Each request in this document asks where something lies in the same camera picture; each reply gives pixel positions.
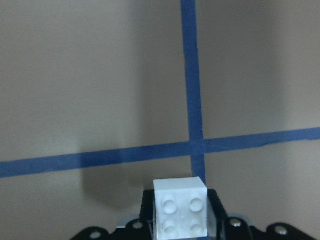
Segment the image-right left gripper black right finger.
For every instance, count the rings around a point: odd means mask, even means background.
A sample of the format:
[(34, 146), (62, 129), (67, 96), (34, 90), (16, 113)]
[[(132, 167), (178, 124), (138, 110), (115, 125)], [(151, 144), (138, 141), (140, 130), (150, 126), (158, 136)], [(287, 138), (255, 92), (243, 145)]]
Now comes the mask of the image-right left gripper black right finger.
[(207, 191), (208, 235), (212, 240), (313, 240), (302, 230), (284, 222), (276, 222), (262, 231), (239, 214), (228, 214), (214, 189)]

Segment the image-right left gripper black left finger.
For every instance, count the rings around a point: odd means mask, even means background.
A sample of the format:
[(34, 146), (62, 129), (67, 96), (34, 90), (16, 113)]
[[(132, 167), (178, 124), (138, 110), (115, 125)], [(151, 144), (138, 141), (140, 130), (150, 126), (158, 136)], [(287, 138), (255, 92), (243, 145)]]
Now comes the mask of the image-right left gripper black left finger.
[(91, 226), (83, 229), (73, 240), (154, 240), (155, 191), (145, 190), (139, 216), (125, 221), (122, 226), (109, 233), (106, 229)]

